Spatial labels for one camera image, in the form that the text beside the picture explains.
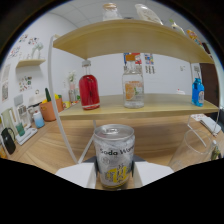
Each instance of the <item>label on bottle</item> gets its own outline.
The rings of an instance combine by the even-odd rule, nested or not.
[[[140,81],[125,82],[126,100],[133,100],[143,93],[143,85]]]
[[[198,102],[204,103],[204,91],[200,91],[200,93],[198,94]]]

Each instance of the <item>wooden shelf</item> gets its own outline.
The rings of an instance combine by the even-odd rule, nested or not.
[[[45,59],[29,59],[29,60],[21,60],[18,62],[16,68],[26,67],[26,66],[37,66],[45,62]]]
[[[83,110],[81,102],[59,113],[61,120],[107,120],[122,118],[150,118],[218,112],[218,107],[204,101],[203,107],[191,104],[191,96],[178,94],[145,94],[145,106],[128,109],[123,95],[100,97],[100,108]]]
[[[87,25],[59,37],[53,47],[83,59],[141,52],[175,57],[190,63],[214,64],[209,55],[188,36],[142,20],[122,19]]]

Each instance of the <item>jar lid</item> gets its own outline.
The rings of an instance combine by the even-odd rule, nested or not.
[[[82,67],[86,67],[86,66],[91,66],[91,61],[90,60],[85,60],[82,62]]]
[[[117,5],[115,3],[107,3],[103,5],[104,9],[115,9],[117,8]]]
[[[94,130],[95,137],[101,140],[123,141],[134,134],[134,129],[121,124],[108,124]]]
[[[127,54],[125,58],[126,58],[126,61],[135,61],[135,55],[133,54]]]

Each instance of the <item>clear glass jar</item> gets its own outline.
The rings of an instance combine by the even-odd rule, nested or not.
[[[124,107],[144,107],[144,80],[140,69],[136,68],[135,55],[126,55],[127,69],[125,70],[123,83]]]
[[[82,108],[92,110],[100,107],[97,79],[90,73],[91,62],[85,60],[82,63],[84,76],[79,80],[79,92]]]
[[[114,20],[114,19],[122,19],[120,15],[117,5],[114,3],[107,3],[103,5],[103,21]]]

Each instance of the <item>blue bottle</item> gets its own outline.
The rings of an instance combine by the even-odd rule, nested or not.
[[[204,86],[200,78],[195,78],[192,85],[192,104],[202,107],[204,104]]]

